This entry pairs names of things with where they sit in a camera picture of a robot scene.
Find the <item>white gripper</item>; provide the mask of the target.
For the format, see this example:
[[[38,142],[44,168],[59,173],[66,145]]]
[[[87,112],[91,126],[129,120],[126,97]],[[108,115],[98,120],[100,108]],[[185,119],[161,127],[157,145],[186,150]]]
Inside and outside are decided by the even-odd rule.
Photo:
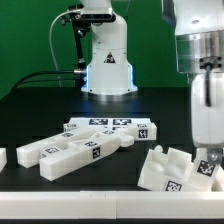
[[[196,147],[208,148],[210,164],[220,165],[224,147],[224,73],[211,74],[210,100],[208,107],[205,76],[198,74],[191,86],[192,138]]]

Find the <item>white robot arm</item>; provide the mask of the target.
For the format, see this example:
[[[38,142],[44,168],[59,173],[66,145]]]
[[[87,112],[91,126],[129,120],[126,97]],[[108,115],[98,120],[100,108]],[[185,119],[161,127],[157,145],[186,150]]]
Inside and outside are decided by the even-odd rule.
[[[80,0],[93,31],[92,60],[82,90],[101,99],[134,92],[127,61],[127,24],[111,0]],[[212,164],[224,150],[224,0],[161,0],[163,19],[175,27],[177,70],[192,77],[193,143]]]

